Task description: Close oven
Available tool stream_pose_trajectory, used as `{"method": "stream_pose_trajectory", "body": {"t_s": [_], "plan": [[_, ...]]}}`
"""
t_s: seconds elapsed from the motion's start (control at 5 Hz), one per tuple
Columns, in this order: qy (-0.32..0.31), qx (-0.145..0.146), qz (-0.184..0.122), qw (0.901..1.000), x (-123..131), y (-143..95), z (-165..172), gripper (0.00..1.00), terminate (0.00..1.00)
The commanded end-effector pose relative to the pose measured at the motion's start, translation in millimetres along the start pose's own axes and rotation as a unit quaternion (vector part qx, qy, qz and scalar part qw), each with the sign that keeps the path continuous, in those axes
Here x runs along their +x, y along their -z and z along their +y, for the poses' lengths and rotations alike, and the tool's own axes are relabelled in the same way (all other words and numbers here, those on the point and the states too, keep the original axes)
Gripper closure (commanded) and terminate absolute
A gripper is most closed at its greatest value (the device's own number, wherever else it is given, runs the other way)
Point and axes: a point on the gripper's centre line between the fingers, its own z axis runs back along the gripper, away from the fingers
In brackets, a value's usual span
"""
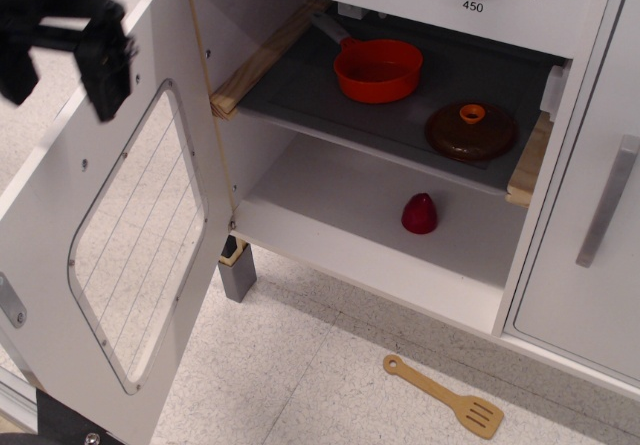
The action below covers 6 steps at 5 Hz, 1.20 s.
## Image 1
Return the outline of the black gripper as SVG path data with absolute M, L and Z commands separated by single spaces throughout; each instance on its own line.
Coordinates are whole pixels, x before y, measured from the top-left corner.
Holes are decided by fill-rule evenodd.
M 114 0 L 1 0 L 1 95 L 21 105 L 39 77 L 32 47 L 74 52 L 81 81 L 100 122 L 114 119 L 131 94 L 135 41 Z

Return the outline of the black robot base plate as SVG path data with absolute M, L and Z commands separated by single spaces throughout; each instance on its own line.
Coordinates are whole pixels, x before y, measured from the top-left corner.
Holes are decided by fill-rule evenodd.
M 38 436 L 56 444 L 123 444 L 106 429 L 40 389 L 36 390 L 36 405 Z

